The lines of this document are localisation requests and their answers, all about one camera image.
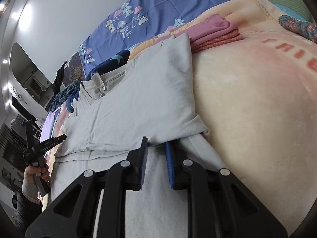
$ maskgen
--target person's arm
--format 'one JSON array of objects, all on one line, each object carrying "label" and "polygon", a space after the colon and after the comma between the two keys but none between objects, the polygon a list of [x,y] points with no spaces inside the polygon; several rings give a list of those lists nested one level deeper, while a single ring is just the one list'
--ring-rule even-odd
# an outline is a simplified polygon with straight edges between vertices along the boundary
[{"label": "person's arm", "polygon": [[33,174],[42,173],[42,179],[50,180],[50,172],[48,166],[45,168],[38,168],[29,166],[25,169],[22,189],[18,191],[17,196],[17,221],[16,227],[25,234],[29,225],[41,214],[42,203],[38,199],[38,188],[33,179]]}]

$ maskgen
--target ceiling light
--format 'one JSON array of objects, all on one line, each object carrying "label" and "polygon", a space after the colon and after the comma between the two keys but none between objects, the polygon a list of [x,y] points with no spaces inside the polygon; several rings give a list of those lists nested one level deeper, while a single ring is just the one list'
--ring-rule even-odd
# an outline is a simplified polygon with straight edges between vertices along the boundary
[{"label": "ceiling light", "polygon": [[19,19],[20,30],[27,30],[31,23],[32,9],[30,5],[24,7]]},{"label": "ceiling light", "polygon": [[20,18],[20,15],[16,12],[12,13],[12,16],[11,16],[13,19],[15,20],[18,20]]}]

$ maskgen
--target silver screw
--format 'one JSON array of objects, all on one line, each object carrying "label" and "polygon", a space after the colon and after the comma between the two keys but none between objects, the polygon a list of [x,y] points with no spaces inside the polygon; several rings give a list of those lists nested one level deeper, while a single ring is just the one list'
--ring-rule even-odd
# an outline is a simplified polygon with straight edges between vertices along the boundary
[{"label": "silver screw", "polygon": [[123,160],[123,161],[120,163],[120,165],[121,165],[122,167],[128,167],[128,166],[130,165],[130,161],[128,161],[128,160]]},{"label": "silver screw", "polygon": [[230,171],[229,171],[228,169],[226,169],[226,168],[222,168],[222,169],[220,170],[220,173],[221,173],[223,176],[228,176],[228,175],[230,175]]},{"label": "silver screw", "polygon": [[190,159],[185,159],[183,161],[184,166],[191,166],[192,164],[193,164],[193,161],[191,161]]},{"label": "silver screw", "polygon": [[85,177],[90,177],[90,176],[92,176],[94,174],[94,171],[93,170],[86,170],[85,172],[84,172],[84,176]]}]

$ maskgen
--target clothing tag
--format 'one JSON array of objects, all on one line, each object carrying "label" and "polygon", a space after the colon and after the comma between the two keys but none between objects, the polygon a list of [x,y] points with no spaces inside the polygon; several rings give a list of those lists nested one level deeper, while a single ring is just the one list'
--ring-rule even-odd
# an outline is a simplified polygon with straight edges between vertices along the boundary
[{"label": "clothing tag", "polygon": [[93,80],[93,82],[95,83],[97,87],[105,86],[98,72],[92,75],[91,79]]}]

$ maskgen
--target human hand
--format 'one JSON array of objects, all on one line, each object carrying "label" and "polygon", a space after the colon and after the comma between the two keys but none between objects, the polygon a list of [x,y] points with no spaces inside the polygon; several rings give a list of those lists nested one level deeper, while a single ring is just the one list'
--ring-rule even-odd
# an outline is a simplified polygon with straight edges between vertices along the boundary
[{"label": "human hand", "polygon": [[35,184],[33,174],[39,173],[42,173],[41,177],[44,181],[50,181],[51,178],[48,165],[45,165],[42,169],[36,166],[28,166],[24,171],[24,181],[30,184]]}]

